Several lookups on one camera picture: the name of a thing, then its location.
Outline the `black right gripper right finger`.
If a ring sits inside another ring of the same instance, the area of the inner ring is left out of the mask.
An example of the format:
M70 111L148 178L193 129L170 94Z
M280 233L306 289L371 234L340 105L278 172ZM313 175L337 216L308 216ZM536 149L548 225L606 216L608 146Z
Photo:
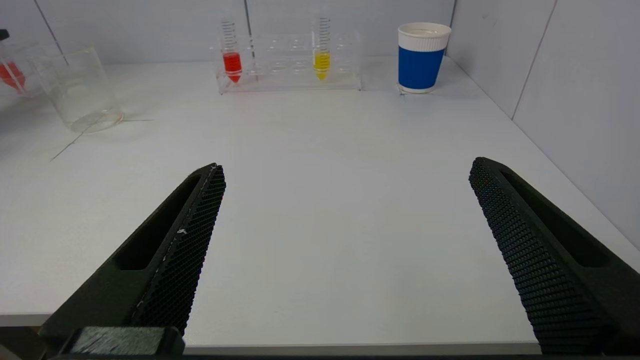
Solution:
M639 273L504 164L468 180L542 354L638 357Z

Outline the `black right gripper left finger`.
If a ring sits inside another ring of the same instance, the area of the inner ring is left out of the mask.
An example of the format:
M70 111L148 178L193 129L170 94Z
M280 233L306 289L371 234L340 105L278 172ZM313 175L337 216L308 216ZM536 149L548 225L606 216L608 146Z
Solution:
M189 174L40 327L45 357L181 357L225 191L219 164Z

